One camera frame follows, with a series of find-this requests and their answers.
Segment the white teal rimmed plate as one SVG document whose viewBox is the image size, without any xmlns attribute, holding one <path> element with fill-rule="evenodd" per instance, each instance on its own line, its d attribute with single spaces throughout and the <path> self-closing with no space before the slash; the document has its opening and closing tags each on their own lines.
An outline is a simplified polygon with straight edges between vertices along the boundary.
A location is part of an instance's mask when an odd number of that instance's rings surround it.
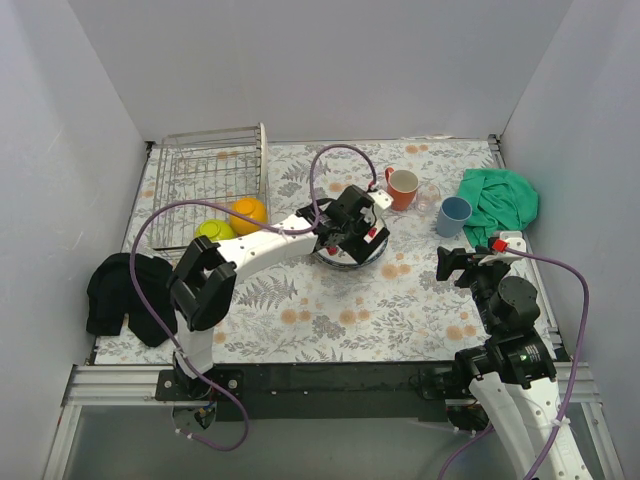
<svg viewBox="0 0 640 480">
<path fill-rule="evenodd" d="M 355 270 L 376 262 L 383 255 L 387 246 L 388 240 L 385 239 L 362 264 L 359 264 L 347 252 L 343 251 L 339 247 L 319 250 L 314 253 L 314 257 L 322 263 L 336 269 Z"/>
</svg>

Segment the orange mug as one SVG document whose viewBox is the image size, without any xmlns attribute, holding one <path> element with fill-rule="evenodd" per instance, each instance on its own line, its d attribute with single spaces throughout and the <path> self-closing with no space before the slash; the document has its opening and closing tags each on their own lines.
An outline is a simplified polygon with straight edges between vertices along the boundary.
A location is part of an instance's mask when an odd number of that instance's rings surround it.
<svg viewBox="0 0 640 480">
<path fill-rule="evenodd" d="M 405 211 L 413 202 L 419 188 L 418 177 L 409 170 L 385 169 L 386 191 L 392 197 L 391 209 Z"/>
</svg>

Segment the light blue cup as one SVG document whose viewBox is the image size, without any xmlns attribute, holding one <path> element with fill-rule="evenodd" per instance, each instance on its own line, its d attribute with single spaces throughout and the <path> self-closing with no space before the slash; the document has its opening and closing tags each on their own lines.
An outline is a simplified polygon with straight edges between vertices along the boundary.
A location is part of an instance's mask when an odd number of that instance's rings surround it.
<svg viewBox="0 0 640 480">
<path fill-rule="evenodd" d="M 464 198 L 452 196 L 441 203 L 436 220 L 436 232 L 444 238 L 457 235 L 472 215 L 472 206 Z"/>
</svg>

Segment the yellow orange bowl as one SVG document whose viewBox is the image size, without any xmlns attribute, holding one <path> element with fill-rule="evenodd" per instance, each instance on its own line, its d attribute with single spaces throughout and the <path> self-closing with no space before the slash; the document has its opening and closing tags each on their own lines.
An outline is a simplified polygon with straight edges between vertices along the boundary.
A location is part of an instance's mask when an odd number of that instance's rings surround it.
<svg viewBox="0 0 640 480">
<path fill-rule="evenodd" d="M 231 209 L 234 212 L 260 223 L 268 223 L 268 212 L 266 206 L 257 198 L 241 198 L 232 204 Z M 233 215 L 230 216 L 229 224 L 238 236 L 248 235 L 260 230 L 258 225 Z"/>
</svg>

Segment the clear plastic glass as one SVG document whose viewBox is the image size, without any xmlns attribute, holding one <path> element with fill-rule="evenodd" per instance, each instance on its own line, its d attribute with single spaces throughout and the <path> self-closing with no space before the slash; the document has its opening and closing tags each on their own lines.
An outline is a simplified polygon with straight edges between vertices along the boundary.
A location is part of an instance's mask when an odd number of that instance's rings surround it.
<svg viewBox="0 0 640 480">
<path fill-rule="evenodd" d="M 440 190 L 435 184 L 423 182 L 417 189 L 414 205 L 419 212 L 426 213 L 434 207 L 440 198 Z"/>
</svg>

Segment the lime green bowl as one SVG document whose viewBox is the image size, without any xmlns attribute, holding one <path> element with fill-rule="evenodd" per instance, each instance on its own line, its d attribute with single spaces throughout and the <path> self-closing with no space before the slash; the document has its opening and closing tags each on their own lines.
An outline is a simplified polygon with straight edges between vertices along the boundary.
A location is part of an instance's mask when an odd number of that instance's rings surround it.
<svg viewBox="0 0 640 480">
<path fill-rule="evenodd" d="M 218 219 L 209 219 L 202 222 L 195 230 L 194 237 L 201 236 L 207 237 L 211 242 L 216 242 L 234 239 L 236 233 L 228 223 Z"/>
</svg>

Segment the white black striped plate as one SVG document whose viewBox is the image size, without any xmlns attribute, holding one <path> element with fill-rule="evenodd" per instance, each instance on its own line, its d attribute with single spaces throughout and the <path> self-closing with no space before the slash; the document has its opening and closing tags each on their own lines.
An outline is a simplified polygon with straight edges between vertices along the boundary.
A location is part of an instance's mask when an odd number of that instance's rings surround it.
<svg viewBox="0 0 640 480">
<path fill-rule="evenodd" d="M 258 193 L 265 195 L 267 184 L 268 140 L 266 128 L 262 122 L 259 122 L 257 125 L 256 141 L 256 153 L 259 156 Z"/>
</svg>

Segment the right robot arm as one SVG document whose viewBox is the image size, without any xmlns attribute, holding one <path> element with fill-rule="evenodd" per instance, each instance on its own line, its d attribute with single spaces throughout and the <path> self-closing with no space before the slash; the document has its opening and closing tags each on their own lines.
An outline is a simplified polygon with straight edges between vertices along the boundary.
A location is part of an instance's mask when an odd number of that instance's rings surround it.
<svg viewBox="0 0 640 480">
<path fill-rule="evenodd" d="M 529 257 L 519 233 L 504 232 L 488 246 L 437 250 L 436 278 L 460 274 L 480 315 L 486 342 L 455 355 L 454 389 L 474 397 L 486 412 L 519 479 L 589 479 L 566 410 L 577 369 L 564 388 L 554 361 L 534 327 L 540 315 L 538 291 L 512 276 L 512 264 Z"/>
</svg>

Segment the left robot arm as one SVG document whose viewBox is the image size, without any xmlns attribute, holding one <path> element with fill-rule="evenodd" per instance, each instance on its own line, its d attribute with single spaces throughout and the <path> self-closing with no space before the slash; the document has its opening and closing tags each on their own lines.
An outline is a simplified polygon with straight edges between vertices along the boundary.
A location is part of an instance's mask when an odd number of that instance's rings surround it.
<svg viewBox="0 0 640 480">
<path fill-rule="evenodd" d="M 237 285 L 278 263 L 333 247 L 362 265 L 387 241 L 387 192 L 350 185 L 324 204 L 300 208 L 243 237 L 212 242 L 200 236 L 189 244 L 168 282 L 179 343 L 175 379 L 188 398 L 200 400 L 212 390 L 213 329 L 227 316 Z"/>
</svg>

